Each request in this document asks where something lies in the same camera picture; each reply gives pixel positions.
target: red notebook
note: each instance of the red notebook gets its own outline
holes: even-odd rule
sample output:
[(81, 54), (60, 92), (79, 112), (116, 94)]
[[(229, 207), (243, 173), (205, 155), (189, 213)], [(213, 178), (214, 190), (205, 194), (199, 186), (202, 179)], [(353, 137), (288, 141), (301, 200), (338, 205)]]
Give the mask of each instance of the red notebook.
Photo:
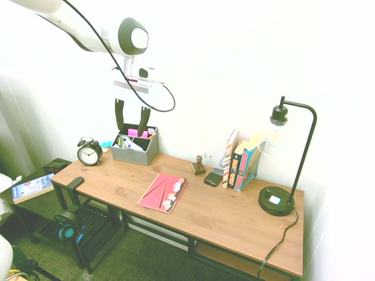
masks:
[(138, 205), (170, 214), (187, 183), (182, 177), (158, 174)]

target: wooden stamp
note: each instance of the wooden stamp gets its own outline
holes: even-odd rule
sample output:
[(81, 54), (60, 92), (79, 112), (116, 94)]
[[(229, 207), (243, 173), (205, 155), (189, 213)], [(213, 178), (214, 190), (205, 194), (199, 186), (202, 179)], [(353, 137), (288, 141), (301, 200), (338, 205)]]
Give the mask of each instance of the wooden stamp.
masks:
[(197, 156), (197, 163), (192, 163), (192, 169), (194, 174), (204, 174), (206, 172), (206, 168), (202, 164), (202, 157), (201, 155)]

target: black desk lamp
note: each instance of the black desk lamp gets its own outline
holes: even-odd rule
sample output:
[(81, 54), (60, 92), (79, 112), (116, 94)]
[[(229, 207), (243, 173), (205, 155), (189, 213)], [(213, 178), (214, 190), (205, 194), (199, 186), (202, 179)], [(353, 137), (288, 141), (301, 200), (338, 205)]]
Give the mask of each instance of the black desk lamp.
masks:
[(297, 102), (292, 102), (292, 101), (286, 101), (284, 99), (285, 97), (282, 96), (280, 104), (274, 107), (272, 116), (270, 117), (270, 121), (273, 125), (284, 126), (288, 122), (288, 119), (287, 119), (288, 109), (284, 106), (284, 104), (289, 104), (295, 107), (302, 107), (302, 108), (306, 108), (310, 110), (313, 115), (313, 120), (312, 120), (310, 133), (307, 138), (305, 150), (302, 155), (301, 162), (299, 164), (299, 168), (298, 168), (295, 180), (294, 180), (291, 193), (289, 194), (289, 192), (287, 192), (285, 189), (282, 189), (280, 187), (275, 187), (275, 186), (268, 186), (268, 187), (263, 188), (260, 191), (259, 199), (258, 199), (260, 207), (267, 213), (271, 215), (277, 215), (279, 217), (283, 217), (285, 215), (290, 214), (291, 211), (294, 209), (294, 199), (293, 199), (294, 192), (295, 192), (295, 189), (297, 188), (299, 176), (301, 175), (302, 166), (304, 165), (304, 161), (306, 158), (307, 151), (309, 149), (309, 145), (311, 142), (312, 134), (314, 132), (316, 119), (317, 119), (315, 110), (309, 105), (299, 104)]

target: black alarm clock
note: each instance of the black alarm clock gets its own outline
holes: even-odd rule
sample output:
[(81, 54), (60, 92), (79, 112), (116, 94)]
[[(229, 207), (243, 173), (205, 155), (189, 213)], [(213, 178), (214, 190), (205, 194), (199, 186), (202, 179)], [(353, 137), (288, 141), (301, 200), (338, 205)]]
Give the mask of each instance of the black alarm clock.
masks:
[(81, 146), (77, 152), (78, 159), (85, 165), (92, 166), (97, 164), (99, 158), (103, 155), (99, 142), (93, 138), (81, 138), (77, 146)]

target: gray desk organizer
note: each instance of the gray desk organizer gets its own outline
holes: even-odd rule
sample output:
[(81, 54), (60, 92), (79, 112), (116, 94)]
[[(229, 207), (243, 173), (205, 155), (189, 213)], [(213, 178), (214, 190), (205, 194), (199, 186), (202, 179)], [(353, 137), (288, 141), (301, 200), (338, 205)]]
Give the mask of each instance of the gray desk organizer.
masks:
[[(112, 157), (114, 160), (133, 162), (143, 165), (149, 165), (155, 155), (159, 152), (159, 131), (158, 127), (147, 126), (147, 129), (152, 128), (155, 130), (156, 135), (152, 139), (137, 138), (129, 136), (132, 141), (143, 148), (144, 151), (132, 150), (127, 148), (111, 147)], [(138, 125), (124, 124), (122, 130), (119, 131), (114, 145), (120, 136), (128, 136), (129, 129), (138, 129)]]

